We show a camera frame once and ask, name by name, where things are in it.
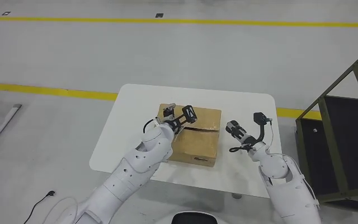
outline black panel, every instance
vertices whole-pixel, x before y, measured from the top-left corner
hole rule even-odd
[[[218,224],[214,216],[199,212],[184,212],[173,217],[172,224]]]
[[[164,13],[157,13],[156,14],[156,18],[163,18],[163,16],[164,16]]]
[[[325,202],[325,204],[332,205],[343,209],[350,209],[358,211],[358,202],[355,200],[337,200],[335,202]]]
[[[350,190],[358,189],[358,99],[324,97]]]
[[[301,125],[313,191],[316,195],[338,192],[322,121],[302,119]]]

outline table leg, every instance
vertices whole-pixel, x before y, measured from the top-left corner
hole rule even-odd
[[[241,198],[242,198],[242,194],[231,193],[231,197],[233,197],[233,198],[235,198],[235,199],[241,199]]]

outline yellow floor line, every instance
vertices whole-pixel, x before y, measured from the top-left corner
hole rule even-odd
[[[77,97],[83,99],[96,99],[96,100],[110,100],[115,101],[117,98],[116,93],[112,92],[94,92],[83,90],[66,90],[63,88],[47,88],[38,86],[21,86],[12,84],[1,84],[0,91],[22,92],[26,94],[42,94],[53,96]],[[286,118],[297,118],[303,110],[276,108],[277,116]],[[305,118],[321,120],[319,111],[310,111]]]
[[[254,20],[200,20],[181,18],[56,18],[56,17],[0,17],[0,21],[34,22],[107,22],[150,24],[216,24],[247,26],[301,26],[301,27],[358,27],[358,22],[300,22]]]

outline black cable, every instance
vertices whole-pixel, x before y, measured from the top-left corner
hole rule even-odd
[[[151,120],[149,120],[148,122],[146,122],[146,124],[144,125],[144,127],[143,127],[143,134],[145,133],[145,128],[147,127],[147,125],[150,123],[150,122],[152,122],[153,121],[153,119],[151,119]]]
[[[229,149],[229,152],[237,152],[242,149],[243,149],[242,147],[233,147],[233,148]]]
[[[28,222],[28,220],[29,220],[30,217],[32,216],[32,213],[34,212],[34,209],[35,209],[36,205],[38,205],[40,202],[42,202],[47,196],[54,196],[54,195],[55,195],[55,192],[54,192],[53,190],[51,190],[51,191],[49,191],[49,192],[47,193],[47,195],[46,195],[45,197],[43,197],[43,199],[39,200],[39,201],[33,206],[29,217],[27,218],[27,220],[26,220],[23,224],[25,224],[26,222]]]

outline white table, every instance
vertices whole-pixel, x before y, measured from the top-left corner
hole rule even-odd
[[[172,102],[222,111],[218,156],[214,167],[173,161],[162,163],[152,180],[269,197],[258,173],[258,163],[252,162],[246,152],[229,152],[230,148],[240,144],[225,131],[226,123],[236,120],[249,134],[258,137],[260,128],[253,121],[253,113],[263,112],[273,119],[274,141],[270,151],[282,153],[275,100],[267,94],[124,85],[97,142],[89,166],[93,170],[112,172],[124,154],[138,145],[143,125],[157,115],[159,105]],[[264,141],[270,144],[271,137],[270,126],[266,125]]]

